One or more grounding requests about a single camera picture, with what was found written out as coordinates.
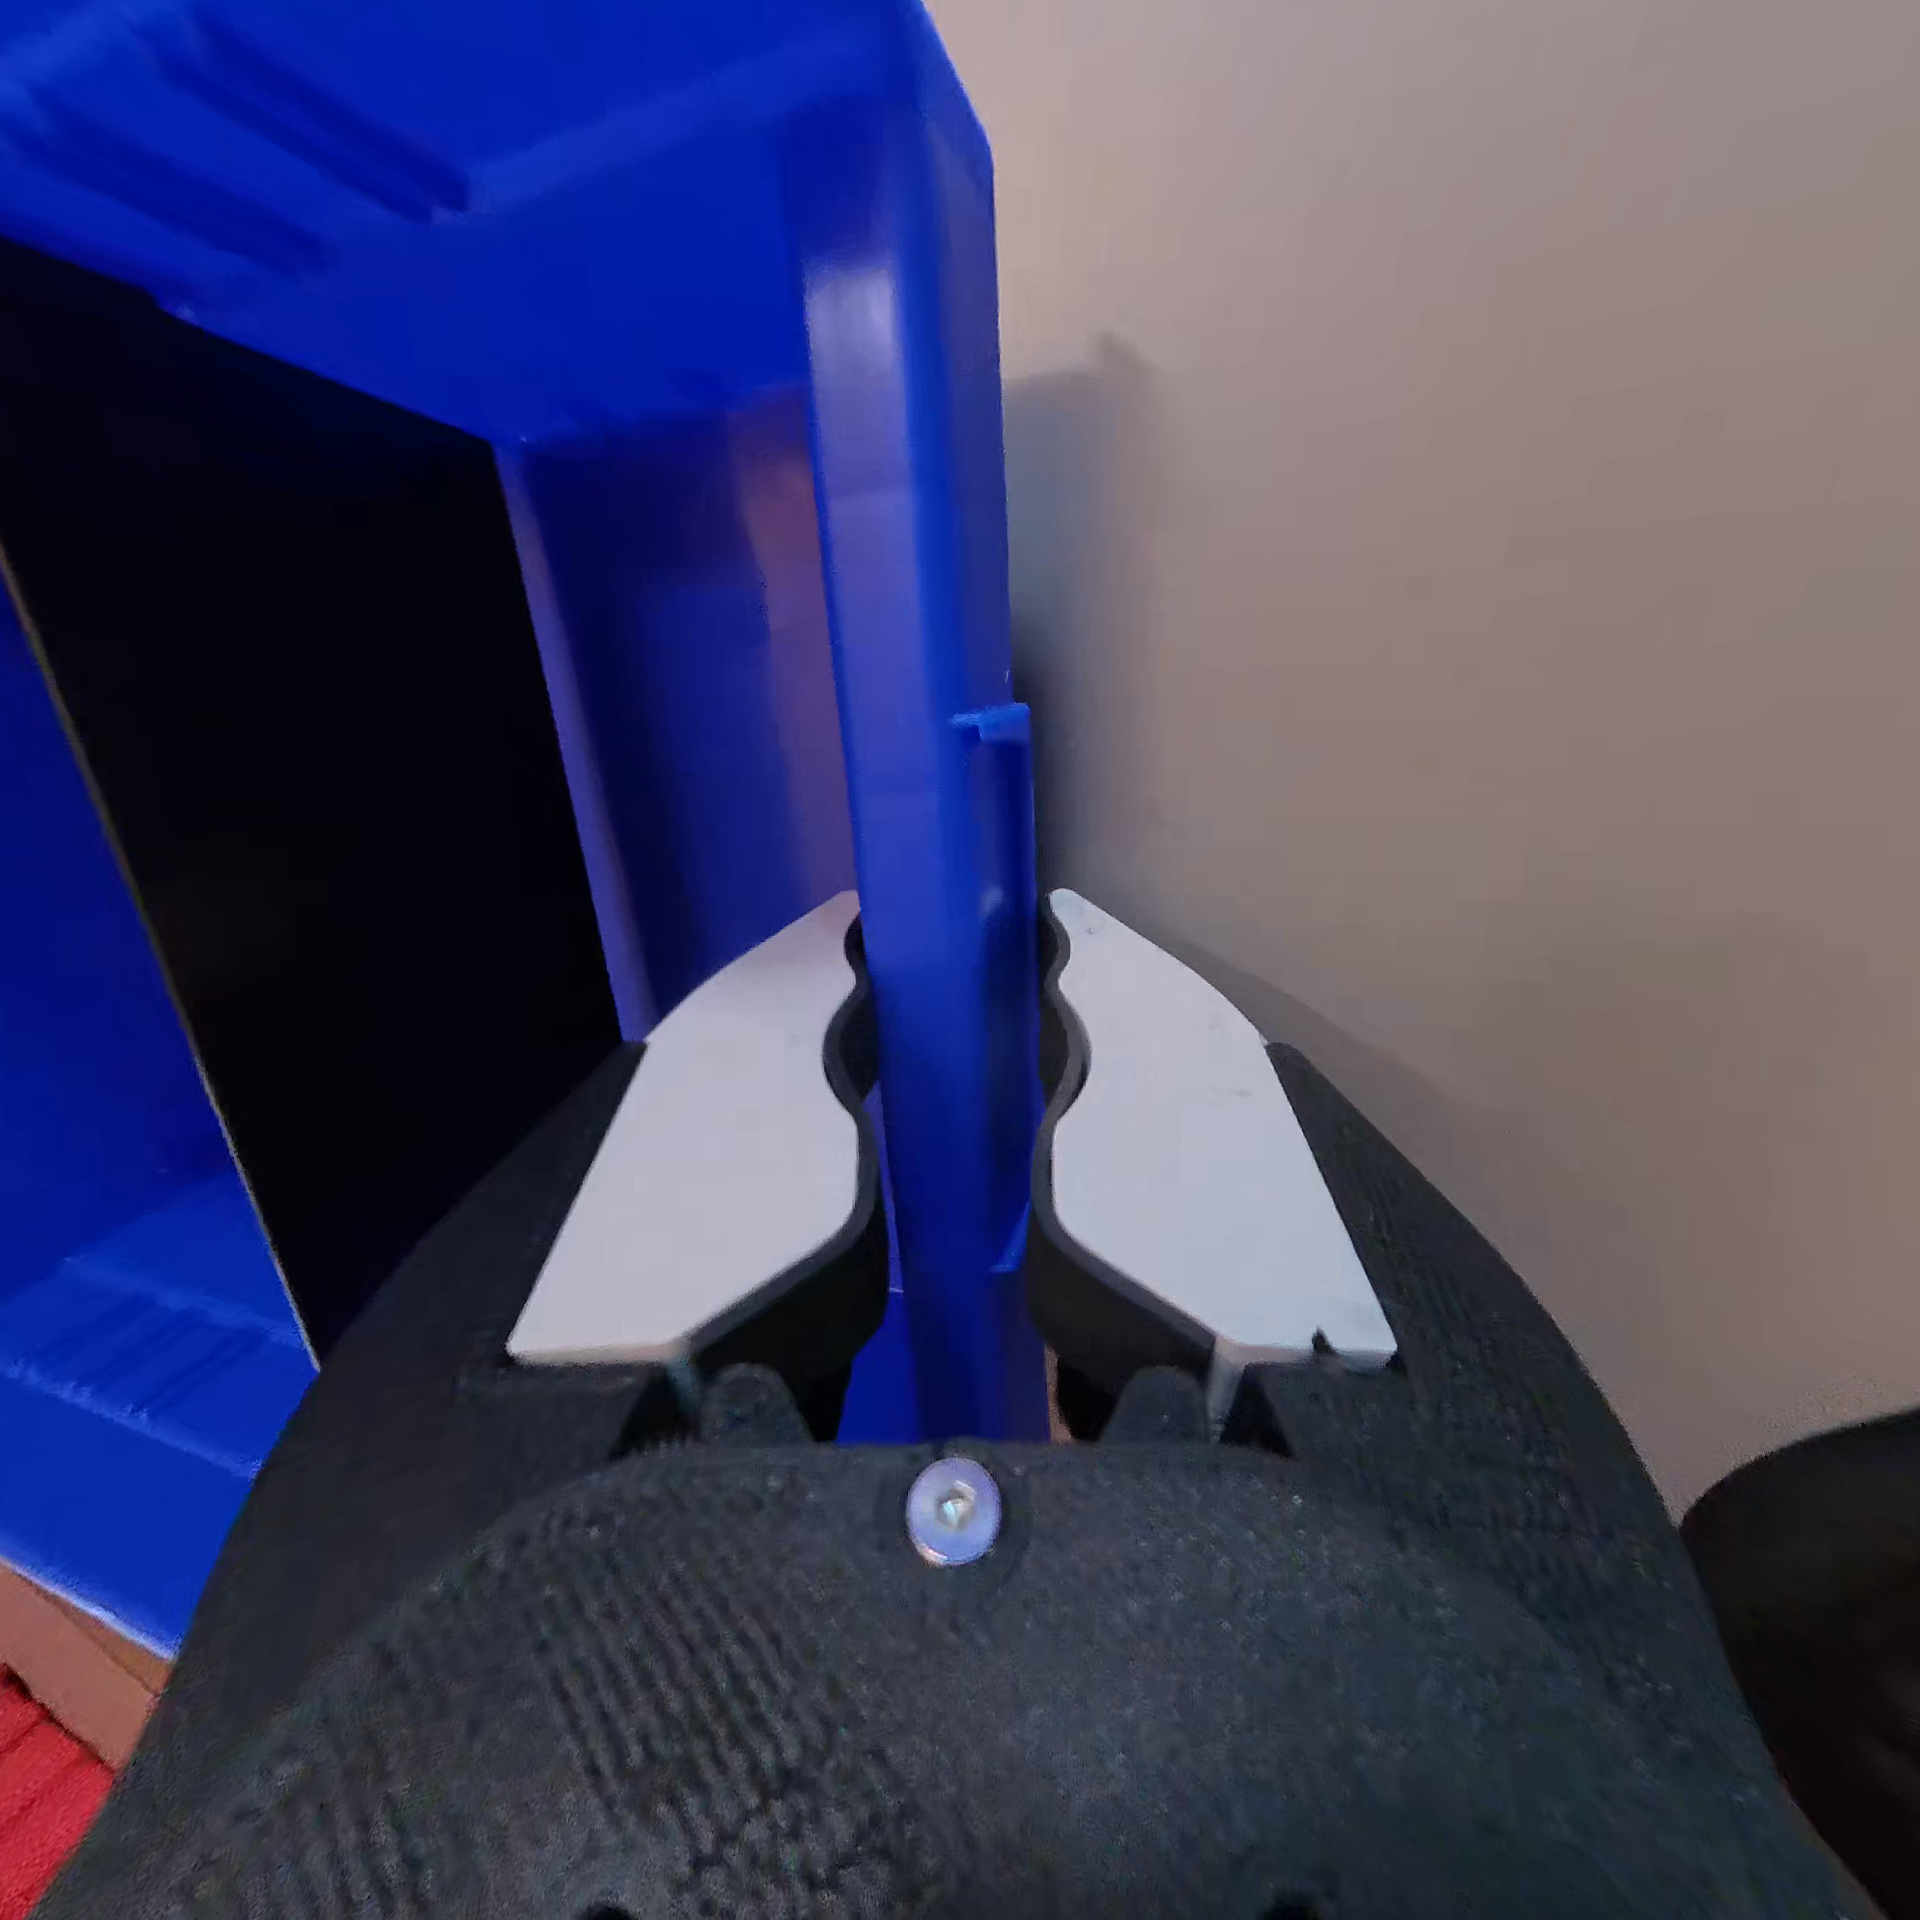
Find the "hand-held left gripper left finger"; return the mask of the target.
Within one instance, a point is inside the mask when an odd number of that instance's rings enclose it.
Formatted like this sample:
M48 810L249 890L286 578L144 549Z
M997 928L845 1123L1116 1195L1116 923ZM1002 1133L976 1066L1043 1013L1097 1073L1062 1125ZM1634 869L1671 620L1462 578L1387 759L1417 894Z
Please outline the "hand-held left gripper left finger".
M878 1002L836 890L647 1041L520 1308L516 1369L758 1363L845 1404L888 1315Z

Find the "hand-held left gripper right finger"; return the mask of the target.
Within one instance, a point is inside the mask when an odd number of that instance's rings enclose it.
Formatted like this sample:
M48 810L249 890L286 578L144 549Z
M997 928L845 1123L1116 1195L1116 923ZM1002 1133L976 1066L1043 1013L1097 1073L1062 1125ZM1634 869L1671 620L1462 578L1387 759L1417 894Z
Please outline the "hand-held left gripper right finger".
M1209 1416L1254 1369L1387 1376L1398 1333L1257 1021L1071 888L1041 928L1029 1311L1062 1370L1118 1400L1168 1369Z

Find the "blue plastic bin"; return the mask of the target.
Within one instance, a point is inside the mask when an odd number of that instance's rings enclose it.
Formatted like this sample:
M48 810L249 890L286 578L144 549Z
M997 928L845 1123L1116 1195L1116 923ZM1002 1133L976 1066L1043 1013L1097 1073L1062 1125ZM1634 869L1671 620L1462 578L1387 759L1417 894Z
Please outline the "blue plastic bin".
M456 1487L652 1363L520 1308L662 1017L854 890L920 1436L1043 1436L994 152L920 5L2 5L2 243L482 442L622 1044L315 1353L2 560L2 1564L176 1655L286 1427Z

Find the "black bin divider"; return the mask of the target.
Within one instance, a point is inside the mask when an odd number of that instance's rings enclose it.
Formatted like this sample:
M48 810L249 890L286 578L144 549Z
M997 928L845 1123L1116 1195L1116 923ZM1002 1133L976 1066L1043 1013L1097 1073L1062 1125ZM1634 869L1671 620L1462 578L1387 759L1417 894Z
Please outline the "black bin divider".
M622 1044L493 454L2 243L2 560L328 1357Z

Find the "red plastic bin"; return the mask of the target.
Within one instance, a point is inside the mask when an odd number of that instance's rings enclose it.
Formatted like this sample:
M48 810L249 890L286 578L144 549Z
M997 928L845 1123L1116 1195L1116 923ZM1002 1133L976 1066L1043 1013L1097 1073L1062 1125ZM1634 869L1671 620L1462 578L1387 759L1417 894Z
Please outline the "red plastic bin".
M2 1667L2 1916L36 1908L113 1783L113 1764Z

